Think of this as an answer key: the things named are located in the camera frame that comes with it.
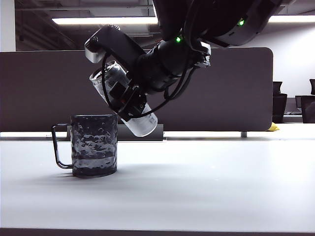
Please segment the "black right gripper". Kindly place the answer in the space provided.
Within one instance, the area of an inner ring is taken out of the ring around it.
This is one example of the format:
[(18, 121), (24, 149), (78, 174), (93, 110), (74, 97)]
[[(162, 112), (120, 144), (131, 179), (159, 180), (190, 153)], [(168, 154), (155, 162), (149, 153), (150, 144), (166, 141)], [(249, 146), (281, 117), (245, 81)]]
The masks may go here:
[[(164, 91), (180, 78), (180, 49), (153, 48), (147, 53), (137, 51), (129, 61), (129, 78), (139, 85), (142, 93)], [(124, 121), (141, 115), (147, 102), (139, 88), (120, 82), (110, 88), (109, 94), (115, 111)]]

